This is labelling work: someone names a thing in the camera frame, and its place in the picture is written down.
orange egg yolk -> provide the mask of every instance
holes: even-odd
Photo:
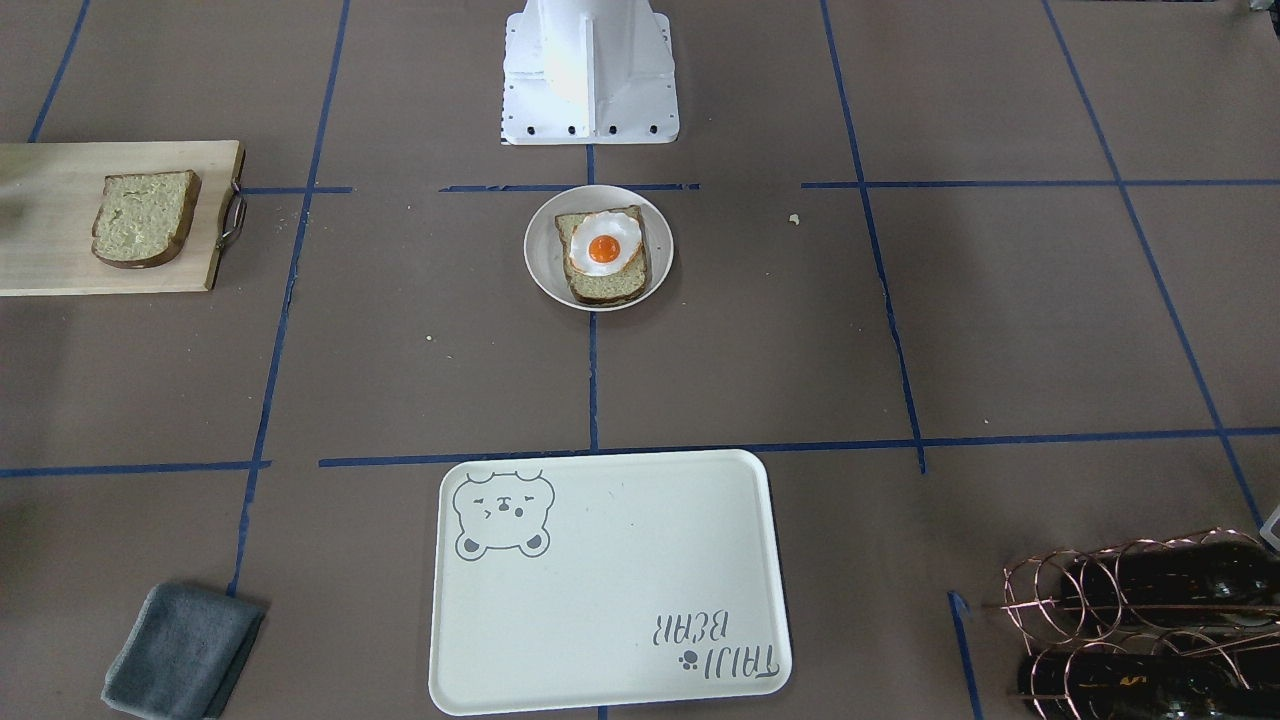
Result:
[[[602,234],[591,241],[586,251],[596,263],[612,263],[622,254],[622,246],[612,234]]]

toast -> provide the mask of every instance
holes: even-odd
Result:
[[[593,213],[568,213],[556,215],[556,231],[559,232],[561,251],[564,258],[564,279],[573,297],[584,305],[618,305],[640,297],[649,286],[649,258],[644,241],[644,218],[639,205],[614,208],[609,213],[623,213],[640,223],[640,246],[635,255],[612,275],[586,275],[570,263],[570,242],[573,231]]]
[[[198,196],[195,170],[106,176],[93,219],[93,255],[115,268],[173,260],[191,232]]]

dark glass bottle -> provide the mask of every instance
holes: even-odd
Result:
[[[1097,566],[1076,562],[1069,575],[1102,623],[1116,618],[1116,584],[1124,593],[1123,625],[1143,621],[1164,628],[1265,625],[1276,621],[1280,561],[1244,542],[1210,542],[1103,557]],[[1080,592],[1062,578],[1064,607],[1079,607]]]
[[[1027,700],[1032,712],[1039,714],[1038,702],[1050,719],[1075,712],[1085,720],[1280,717],[1280,692],[1243,689],[1225,666],[1197,657],[1046,652],[1023,662],[1018,689],[1038,698]]]

bear face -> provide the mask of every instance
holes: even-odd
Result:
[[[547,552],[550,534],[547,515],[556,501],[556,488],[541,473],[522,478],[518,473],[490,473],[483,480],[467,475],[453,491],[453,510],[462,532],[456,543],[458,557],[480,560],[489,550],[518,547],[526,557]]]

gray towel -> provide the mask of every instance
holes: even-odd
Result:
[[[147,720],[223,714],[257,638],[262,610],[198,588],[164,583],[106,671],[102,701]]]

